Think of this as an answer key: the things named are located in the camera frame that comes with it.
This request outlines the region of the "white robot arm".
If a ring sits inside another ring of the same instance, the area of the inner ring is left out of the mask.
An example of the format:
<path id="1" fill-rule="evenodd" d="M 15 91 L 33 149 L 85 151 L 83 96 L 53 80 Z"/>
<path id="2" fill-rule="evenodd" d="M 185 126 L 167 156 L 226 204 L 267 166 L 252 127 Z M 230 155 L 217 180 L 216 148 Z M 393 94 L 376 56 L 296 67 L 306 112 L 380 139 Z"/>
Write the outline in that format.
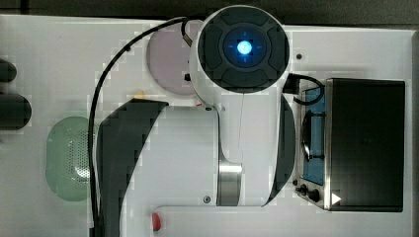
<path id="1" fill-rule="evenodd" d="M 264 10 L 207 17 L 190 47 L 197 107 L 132 99 L 100 125 L 100 237 L 152 237 L 162 206 L 265 206 L 294 164 L 293 111 L 283 94 L 290 45 Z"/>

